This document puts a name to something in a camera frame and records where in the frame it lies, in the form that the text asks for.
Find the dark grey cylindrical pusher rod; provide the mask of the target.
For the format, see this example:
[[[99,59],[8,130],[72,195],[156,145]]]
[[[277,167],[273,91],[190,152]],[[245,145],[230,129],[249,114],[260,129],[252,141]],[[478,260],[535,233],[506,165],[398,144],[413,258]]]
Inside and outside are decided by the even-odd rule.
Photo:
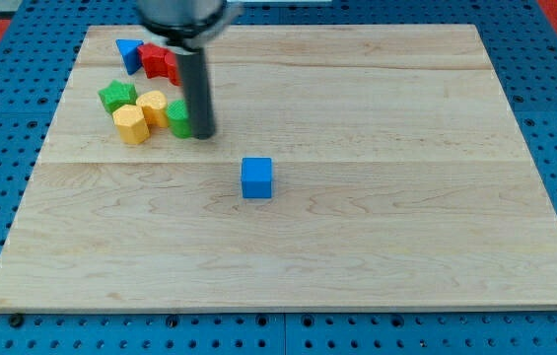
[[[206,50],[199,48],[175,56],[178,74],[194,138],[206,140],[216,133]]]

